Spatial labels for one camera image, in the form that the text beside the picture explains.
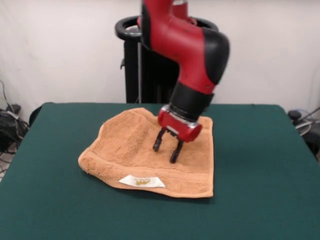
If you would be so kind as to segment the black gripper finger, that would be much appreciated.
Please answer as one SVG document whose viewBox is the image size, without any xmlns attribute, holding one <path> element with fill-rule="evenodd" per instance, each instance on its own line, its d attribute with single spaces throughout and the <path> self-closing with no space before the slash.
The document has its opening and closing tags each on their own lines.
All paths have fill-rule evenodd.
<svg viewBox="0 0 320 240">
<path fill-rule="evenodd" d="M 179 154 L 180 154 L 180 152 L 182 150 L 183 144 L 184 144 L 184 142 L 182 140 L 178 139 L 177 147 L 175 148 L 175 150 L 173 151 L 173 153 L 172 153 L 172 155 L 170 157 L 170 161 L 169 162 L 171 164 L 175 164 L 176 163 L 176 161 L 177 161 L 177 159 L 179 157 Z"/>
<path fill-rule="evenodd" d="M 166 131 L 167 131 L 167 129 L 164 128 L 164 127 L 159 131 L 159 133 L 158 133 L 158 135 L 156 137 L 155 143 L 153 145 L 153 150 L 155 152 L 157 152 L 159 150 L 160 145 L 162 143 L 162 137 L 163 137 L 163 135 L 165 134 Z"/>
</svg>

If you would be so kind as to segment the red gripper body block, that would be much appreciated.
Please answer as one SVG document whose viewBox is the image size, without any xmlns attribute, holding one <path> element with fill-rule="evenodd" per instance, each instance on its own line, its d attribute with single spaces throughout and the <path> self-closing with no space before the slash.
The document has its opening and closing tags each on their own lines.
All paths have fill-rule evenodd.
<svg viewBox="0 0 320 240">
<path fill-rule="evenodd" d="M 169 130 L 183 142 L 193 142 L 200 134 L 202 125 L 191 122 L 174 114 L 169 106 L 163 106 L 158 113 L 158 123 L 162 128 Z"/>
</svg>

